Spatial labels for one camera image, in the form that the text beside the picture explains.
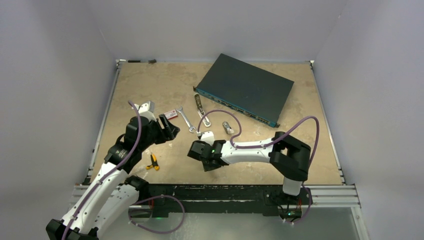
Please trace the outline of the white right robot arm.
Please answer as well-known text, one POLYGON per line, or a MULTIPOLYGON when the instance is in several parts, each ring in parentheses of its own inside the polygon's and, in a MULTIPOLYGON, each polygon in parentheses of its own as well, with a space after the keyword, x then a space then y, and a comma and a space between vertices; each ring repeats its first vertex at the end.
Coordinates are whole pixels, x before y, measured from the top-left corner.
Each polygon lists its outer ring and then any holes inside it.
POLYGON ((284 179, 280 196, 288 204, 300 198, 302 184, 308 179, 311 147, 277 131, 272 138, 260 141, 235 142, 215 140, 211 131, 192 142, 188 157, 202 162, 205 172, 237 163, 271 164, 284 179))

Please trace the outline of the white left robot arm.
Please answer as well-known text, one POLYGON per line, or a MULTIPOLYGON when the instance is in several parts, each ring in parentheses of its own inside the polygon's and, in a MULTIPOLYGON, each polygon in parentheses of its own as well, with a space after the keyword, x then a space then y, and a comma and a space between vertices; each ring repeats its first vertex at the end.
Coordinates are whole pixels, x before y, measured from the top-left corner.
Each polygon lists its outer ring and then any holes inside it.
POLYGON ((153 144, 174 140, 179 132, 163 114, 159 118, 131 118, 81 198, 61 219, 52 219, 47 224, 48 238, 99 240, 130 205, 146 203, 150 197, 149 183, 129 174, 143 151, 153 144))

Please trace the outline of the green and white stapler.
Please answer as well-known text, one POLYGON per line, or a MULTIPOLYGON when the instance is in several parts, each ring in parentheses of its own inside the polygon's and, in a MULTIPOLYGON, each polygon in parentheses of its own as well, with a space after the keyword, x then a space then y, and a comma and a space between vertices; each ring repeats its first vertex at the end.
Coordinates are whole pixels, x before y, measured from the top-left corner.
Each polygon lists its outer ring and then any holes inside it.
MULTIPOLYGON (((198 93, 195 93, 194 99, 195 99, 195 103, 196 103, 196 107, 197 107, 197 112, 198 112, 199 116, 202 118, 202 117, 205 116, 206 113, 203 109, 201 99, 200 99, 200 95, 198 93)), ((203 118, 202 122, 207 128, 209 128, 212 125, 207 116, 205 116, 203 118)))

